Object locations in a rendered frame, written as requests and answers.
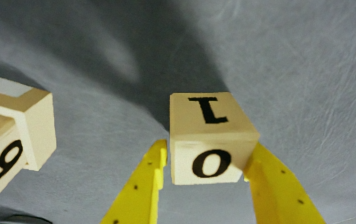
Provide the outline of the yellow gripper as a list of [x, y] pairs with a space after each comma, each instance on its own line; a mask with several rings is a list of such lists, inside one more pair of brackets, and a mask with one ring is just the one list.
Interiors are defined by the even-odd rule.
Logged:
[[[157, 140], [99, 224], [157, 224], [167, 158], [167, 140]], [[243, 174], [250, 183], [256, 224], [326, 224], [295, 174], [259, 142]]]

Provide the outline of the cream number cube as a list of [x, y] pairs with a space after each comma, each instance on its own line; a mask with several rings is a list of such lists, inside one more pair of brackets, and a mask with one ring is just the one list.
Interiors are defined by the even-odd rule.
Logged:
[[15, 118], [0, 114], [0, 192], [26, 162]]
[[259, 137], [230, 92], [170, 95], [175, 185], [237, 182]]

